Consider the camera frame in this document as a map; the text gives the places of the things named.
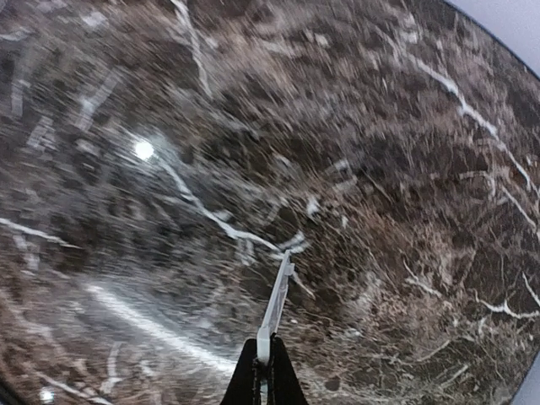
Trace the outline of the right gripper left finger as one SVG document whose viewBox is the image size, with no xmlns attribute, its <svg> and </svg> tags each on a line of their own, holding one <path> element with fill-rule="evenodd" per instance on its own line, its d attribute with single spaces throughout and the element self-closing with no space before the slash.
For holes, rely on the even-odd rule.
<svg viewBox="0 0 540 405">
<path fill-rule="evenodd" d="M 221 405 L 258 404 L 257 341 L 245 341 Z"/>
</svg>

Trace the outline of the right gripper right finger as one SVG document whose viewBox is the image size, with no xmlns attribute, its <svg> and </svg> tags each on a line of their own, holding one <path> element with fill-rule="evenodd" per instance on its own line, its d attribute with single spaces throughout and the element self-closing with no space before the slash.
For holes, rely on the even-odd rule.
<svg viewBox="0 0 540 405">
<path fill-rule="evenodd" d="M 308 405 L 284 341 L 277 335 L 273 335 L 271 341 L 269 403 L 272 405 Z"/>
</svg>

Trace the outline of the white battery cover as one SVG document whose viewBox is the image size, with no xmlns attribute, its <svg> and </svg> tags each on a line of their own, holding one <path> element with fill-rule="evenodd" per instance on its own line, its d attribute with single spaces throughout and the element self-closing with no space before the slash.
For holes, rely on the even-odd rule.
<svg viewBox="0 0 540 405">
<path fill-rule="evenodd" d="M 271 358 L 271 342 L 277 333 L 289 289 L 289 277 L 293 275 L 294 264 L 290 261 L 287 250 L 279 266 L 267 309 L 256 335 L 256 356 L 262 365 L 268 365 Z"/>
</svg>

